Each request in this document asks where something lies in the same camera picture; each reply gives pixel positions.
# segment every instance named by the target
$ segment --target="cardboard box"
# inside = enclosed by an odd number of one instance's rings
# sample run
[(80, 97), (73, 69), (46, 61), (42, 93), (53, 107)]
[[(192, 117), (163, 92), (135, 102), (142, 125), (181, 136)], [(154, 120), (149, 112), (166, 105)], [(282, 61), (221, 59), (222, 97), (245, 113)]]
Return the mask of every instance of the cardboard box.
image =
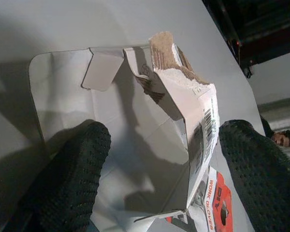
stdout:
[(209, 166), (188, 211), (166, 220), (187, 232), (232, 232), (231, 198), (221, 173)]
[(170, 33), (146, 46), (38, 55), (29, 76), (49, 154), (86, 119), (110, 131), (91, 217), (100, 231), (146, 231), (188, 209), (217, 143), (218, 106)]

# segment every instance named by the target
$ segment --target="person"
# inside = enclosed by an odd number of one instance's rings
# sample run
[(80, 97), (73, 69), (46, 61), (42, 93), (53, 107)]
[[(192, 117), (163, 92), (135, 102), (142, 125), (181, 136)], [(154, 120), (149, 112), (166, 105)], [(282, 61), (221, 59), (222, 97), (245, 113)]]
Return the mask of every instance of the person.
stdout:
[(260, 117), (264, 128), (265, 136), (272, 139), (279, 146), (290, 147), (290, 130), (274, 132), (272, 131), (268, 121), (266, 121), (261, 115)]

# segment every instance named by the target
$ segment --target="box flap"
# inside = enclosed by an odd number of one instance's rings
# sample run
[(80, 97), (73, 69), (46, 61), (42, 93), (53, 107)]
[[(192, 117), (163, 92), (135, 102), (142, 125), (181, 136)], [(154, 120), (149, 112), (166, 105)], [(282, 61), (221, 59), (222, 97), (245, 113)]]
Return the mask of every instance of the box flap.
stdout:
[(124, 60), (122, 48), (90, 48), (92, 59), (82, 87), (106, 91)]
[(161, 219), (161, 218), (173, 217), (173, 216), (183, 214), (183, 213), (184, 213), (184, 211), (182, 211), (182, 210), (173, 210), (173, 211), (169, 211), (167, 213), (161, 213), (161, 214), (156, 214), (153, 216), (142, 217), (142, 218), (135, 220), (135, 222), (140, 221), (140, 220), (145, 220), (145, 219), (157, 219), (157, 218)]

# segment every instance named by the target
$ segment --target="torn cardboard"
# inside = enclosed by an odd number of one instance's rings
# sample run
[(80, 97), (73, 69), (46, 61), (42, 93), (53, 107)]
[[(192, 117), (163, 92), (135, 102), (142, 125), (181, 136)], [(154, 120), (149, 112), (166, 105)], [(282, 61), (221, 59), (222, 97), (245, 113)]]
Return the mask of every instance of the torn cardboard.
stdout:
[(219, 117), (215, 86), (193, 72), (170, 33), (121, 51), (42, 54), (29, 75), (49, 153), (58, 149), (49, 140), (86, 119), (109, 129), (91, 217), (101, 232), (146, 231), (155, 218), (187, 210), (217, 142)]

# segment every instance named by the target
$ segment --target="barcode label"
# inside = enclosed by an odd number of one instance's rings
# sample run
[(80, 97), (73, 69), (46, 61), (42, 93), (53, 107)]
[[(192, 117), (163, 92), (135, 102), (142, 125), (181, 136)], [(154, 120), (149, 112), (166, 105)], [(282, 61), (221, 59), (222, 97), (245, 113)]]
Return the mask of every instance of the barcode label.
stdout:
[(205, 113), (205, 129), (206, 129), (206, 157), (210, 155), (211, 148), (212, 148), (212, 140), (213, 140), (213, 126), (212, 126), (212, 114), (211, 109), (208, 109)]

